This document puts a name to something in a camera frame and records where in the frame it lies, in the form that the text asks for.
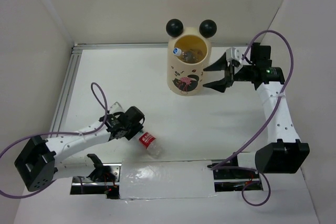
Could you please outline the clear unlabelled plastic bottle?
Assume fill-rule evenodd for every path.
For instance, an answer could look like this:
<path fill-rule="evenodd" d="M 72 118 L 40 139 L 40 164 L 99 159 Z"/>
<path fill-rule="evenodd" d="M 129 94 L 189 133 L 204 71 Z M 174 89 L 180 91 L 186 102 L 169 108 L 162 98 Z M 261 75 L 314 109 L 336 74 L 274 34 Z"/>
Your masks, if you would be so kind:
<path fill-rule="evenodd" d="M 115 102 L 114 104 L 112 104 L 109 109 L 109 114 L 115 114 L 115 113 L 119 113 L 119 112 L 123 112 L 124 113 L 124 108 L 121 106 L 121 104 L 119 102 Z"/>

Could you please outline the blue label plastic bottle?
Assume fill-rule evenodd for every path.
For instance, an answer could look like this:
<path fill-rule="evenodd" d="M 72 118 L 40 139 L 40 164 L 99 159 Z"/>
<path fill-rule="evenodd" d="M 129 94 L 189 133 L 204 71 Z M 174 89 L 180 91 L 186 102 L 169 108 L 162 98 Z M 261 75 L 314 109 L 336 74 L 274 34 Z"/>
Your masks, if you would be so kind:
<path fill-rule="evenodd" d="M 180 48 L 174 48 L 173 55 L 178 57 L 180 61 L 189 64 L 201 62 L 205 58 L 203 52 L 199 49 L 188 49 L 183 51 Z"/>

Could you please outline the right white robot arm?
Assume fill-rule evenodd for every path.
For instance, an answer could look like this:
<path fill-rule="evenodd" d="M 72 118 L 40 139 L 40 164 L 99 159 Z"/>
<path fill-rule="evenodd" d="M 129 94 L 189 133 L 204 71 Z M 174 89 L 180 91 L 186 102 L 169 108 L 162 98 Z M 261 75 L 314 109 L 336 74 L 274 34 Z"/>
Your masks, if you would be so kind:
<path fill-rule="evenodd" d="M 264 174 L 294 174 L 310 153 L 307 143 L 301 142 L 293 125 L 284 86 L 286 79 L 281 68 L 272 66 L 271 47 L 254 43 L 250 49 L 250 58 L 234 47 L 213 64 L 208 71 L 224 71 L 221 80 L 205 84 L 206 88 L 221 93 L 234 82 L 251 82 L 254 85 L 266 117 L 267 144 L 256 152 L 245 152 L 250 144 L 247 141 L 231 157 L 215 165 L 219 169 L 229 165 L 229 172 L 235 178 L 242 177 L 247 168 L 256 169 Z"/>

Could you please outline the red label plastic bottle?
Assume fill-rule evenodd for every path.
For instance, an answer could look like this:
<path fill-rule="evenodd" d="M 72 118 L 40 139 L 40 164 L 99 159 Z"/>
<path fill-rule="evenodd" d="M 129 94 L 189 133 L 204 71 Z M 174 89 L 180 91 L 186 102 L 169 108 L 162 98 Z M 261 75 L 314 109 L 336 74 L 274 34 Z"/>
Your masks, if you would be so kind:
<path fill-rule="evenodd" d="M 148 131 L 141 130 L 136 134 L 135 138 L 146 149 L 148 154 L 158 159 L 163 154 L 163 148 L 157 138 Z"/>

